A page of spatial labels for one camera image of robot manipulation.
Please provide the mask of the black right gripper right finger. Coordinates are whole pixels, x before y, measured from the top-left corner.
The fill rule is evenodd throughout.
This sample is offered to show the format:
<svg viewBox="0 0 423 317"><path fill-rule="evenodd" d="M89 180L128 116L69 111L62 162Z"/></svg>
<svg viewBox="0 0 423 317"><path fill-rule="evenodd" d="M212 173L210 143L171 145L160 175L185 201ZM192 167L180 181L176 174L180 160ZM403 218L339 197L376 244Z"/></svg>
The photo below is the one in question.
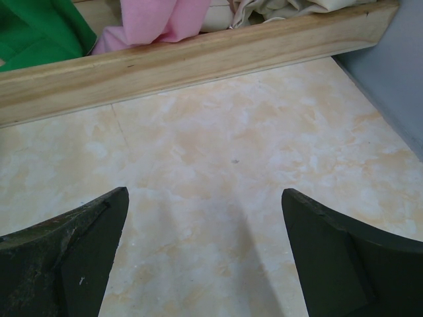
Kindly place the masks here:
<svg viewBox="0 0 423 317"><path fill-rule="evenodd" d="M282 209L310 316L421 316L422 243L293 189Z"/></svg>

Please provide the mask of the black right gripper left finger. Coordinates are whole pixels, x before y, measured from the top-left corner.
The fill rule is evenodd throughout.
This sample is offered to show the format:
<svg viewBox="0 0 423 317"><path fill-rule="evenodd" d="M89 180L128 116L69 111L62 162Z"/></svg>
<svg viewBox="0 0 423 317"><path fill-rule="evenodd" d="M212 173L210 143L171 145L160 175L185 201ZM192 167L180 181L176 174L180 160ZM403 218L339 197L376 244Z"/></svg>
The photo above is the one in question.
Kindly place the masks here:
<svg viewBox="0 0 423 317"><path fill-rule="evenodd" d="M129 207L125 187L1 237L2 316L98 316Z"/></svg>

